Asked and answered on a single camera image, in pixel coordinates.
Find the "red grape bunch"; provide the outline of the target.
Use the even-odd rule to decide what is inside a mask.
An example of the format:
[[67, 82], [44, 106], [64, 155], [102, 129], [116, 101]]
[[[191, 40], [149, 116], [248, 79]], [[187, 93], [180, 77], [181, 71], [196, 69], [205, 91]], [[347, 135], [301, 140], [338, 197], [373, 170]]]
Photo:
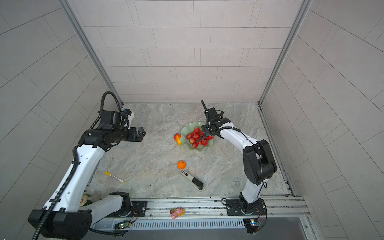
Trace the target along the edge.
[[200, 127], [195, 127], [194, 130], [186, 135], [188, 143], [193, 149], [199, 147], [207, 147], [208, 143], [211, 143], [214, 137], [204, 136], [204, 133]]

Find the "red yellow mango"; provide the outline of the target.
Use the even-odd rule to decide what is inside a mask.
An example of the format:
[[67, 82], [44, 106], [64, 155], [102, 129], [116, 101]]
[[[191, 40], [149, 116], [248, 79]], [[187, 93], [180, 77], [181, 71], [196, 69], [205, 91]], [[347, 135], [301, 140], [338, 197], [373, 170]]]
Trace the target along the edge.
[[174, 140], [175, 142], [177, 143], [178, 146], [180, 146], [182, 143], [181, 143], [181, 135], [180, 134], [175, 134], [174, 135]]

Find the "orange tangerine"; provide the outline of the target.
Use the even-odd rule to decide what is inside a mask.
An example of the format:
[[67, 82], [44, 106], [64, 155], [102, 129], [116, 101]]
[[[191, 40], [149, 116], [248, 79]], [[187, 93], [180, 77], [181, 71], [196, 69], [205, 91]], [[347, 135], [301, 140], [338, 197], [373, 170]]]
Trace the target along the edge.
[[185, 161], [179, 161], [177, 163], [177, 167], [178, 167], [178, 169], [183, 170], [186, 167], [186, 162]]

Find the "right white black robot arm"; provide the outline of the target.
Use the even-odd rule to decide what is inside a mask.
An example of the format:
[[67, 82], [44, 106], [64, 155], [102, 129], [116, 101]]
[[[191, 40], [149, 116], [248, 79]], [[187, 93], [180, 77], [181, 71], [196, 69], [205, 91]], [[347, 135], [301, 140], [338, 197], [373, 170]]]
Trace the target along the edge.
[[267, 215], [261, 191], [267, 187], [267, 181], [277, 172], [271, 147], [266, 140], [256, 140], [243, 133], [223, 111], [208, 109], [205, 104], [206, 124], [202, 126], [203, 134], [208, 137], [219, 137], [232, 143], [243, 155], [244, 173], [247, 177], [245, 188], [239, 195], [239, 207], [244, 215]]

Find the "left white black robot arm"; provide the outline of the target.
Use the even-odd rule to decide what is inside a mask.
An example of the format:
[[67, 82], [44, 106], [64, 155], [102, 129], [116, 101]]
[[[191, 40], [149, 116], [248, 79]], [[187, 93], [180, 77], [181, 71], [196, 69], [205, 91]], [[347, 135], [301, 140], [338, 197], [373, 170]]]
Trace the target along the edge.
[[146, 135], [142, 127], [87, 130], [72, 150], [73, 161], [54, 194], [40, 210], [33, 210], [28, 222], [36, 229], [33, 239], [80, 240], [91, 226], [110, 214], [129, 216], [135, 210], [130, 195], [114, 192], [81, 209], [81, 199], [105, 152], [120, 142], [141, 142]]

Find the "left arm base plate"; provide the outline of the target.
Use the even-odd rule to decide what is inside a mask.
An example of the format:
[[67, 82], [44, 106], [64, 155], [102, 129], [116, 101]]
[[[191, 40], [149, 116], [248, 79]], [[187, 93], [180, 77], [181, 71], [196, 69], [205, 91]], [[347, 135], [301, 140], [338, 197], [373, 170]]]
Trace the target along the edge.
[[129, 193], [112, 192], [110, 196], [121, 196], [123, 198], [122, 206], [116, 212], [111, 213], [108, 217], [144, 217], [147, 208], [147, 201], [132, 201]]

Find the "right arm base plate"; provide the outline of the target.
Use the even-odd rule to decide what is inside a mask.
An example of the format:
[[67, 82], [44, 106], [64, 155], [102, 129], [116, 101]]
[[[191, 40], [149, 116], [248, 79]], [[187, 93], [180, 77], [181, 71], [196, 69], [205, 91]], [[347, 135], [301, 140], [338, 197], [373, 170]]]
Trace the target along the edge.
[[243, 209], [248, 203], [242, 203], [239, 199], [223, 199], [222, 203], [227, 208], [228, 216], [266, 216], [268, 214], [265, 201], [262, 199], [250, 204], [250, 209]]

